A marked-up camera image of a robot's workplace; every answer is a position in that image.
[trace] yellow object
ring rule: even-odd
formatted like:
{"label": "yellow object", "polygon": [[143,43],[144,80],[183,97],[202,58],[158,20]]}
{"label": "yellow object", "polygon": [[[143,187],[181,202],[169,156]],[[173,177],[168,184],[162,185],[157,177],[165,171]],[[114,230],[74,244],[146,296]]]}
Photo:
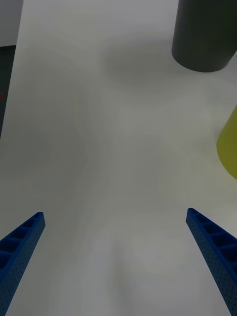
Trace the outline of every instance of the yellow object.
{"label": "yellow object", "polygon": [[222,129],[216,147],[221,163],[237,179],[237,106]]}

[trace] white table surface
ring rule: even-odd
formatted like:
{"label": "white table surface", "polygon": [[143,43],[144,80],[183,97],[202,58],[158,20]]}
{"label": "white table surface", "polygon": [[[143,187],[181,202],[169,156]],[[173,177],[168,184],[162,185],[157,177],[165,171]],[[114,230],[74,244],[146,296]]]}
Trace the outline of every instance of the white table surface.
{"label": "white table surface", "polygon": [[0,141],[0,237],[46,228],[8,316],[223,316],[186,223],[237,236],[216,140],[237,102],[223,71],[178,65],[177,0],[25,0]]}

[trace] dark gray cylinder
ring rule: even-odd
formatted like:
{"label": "dark gray cylinder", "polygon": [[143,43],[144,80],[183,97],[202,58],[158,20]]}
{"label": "dark gray cylinder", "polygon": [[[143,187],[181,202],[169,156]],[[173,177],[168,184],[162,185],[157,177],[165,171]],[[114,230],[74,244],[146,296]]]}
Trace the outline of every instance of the dark gray cylinder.
{"label": "dark gray cylinder", "polygon": [[179,0],[172,55],[182,66],[213,72],[237,50],[237,0]]}

